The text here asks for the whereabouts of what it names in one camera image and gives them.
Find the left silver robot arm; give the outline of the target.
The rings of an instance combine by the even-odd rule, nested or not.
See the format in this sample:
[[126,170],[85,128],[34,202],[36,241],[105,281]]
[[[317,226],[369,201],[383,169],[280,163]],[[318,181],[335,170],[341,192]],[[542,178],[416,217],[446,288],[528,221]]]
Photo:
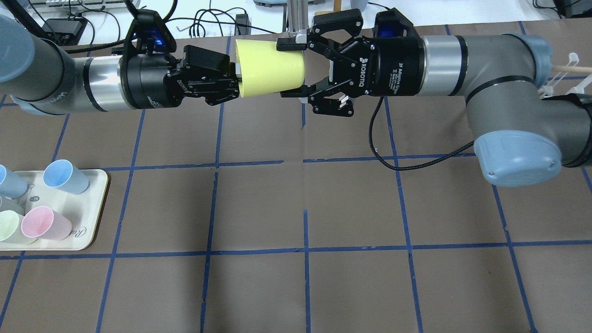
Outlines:
[[1,17],[1,91],[40,115],[178,107],[184,97],[218,105],[239,97],[228,55],[187,45],[182,59],[156,11],[138,9],[122,55],[74,58]]

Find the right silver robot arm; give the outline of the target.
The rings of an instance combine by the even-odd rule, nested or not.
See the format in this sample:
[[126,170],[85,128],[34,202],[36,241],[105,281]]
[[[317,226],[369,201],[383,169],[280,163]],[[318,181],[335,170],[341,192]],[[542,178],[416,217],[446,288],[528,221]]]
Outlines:
[[304,99],[315,114],[351,117],[362,95],[461,96],[474,141],[425,168],[473,148],[482,175],[499,187],[543,183],[561,168],[590,166],[591,96],[539,97],[552,48],[539,36],[419,36],[395,8],[376,15],[372,37],[361,34],[359,9],[326,13],[278,51],[310,50],[330,61],[328,77],[281,92]]

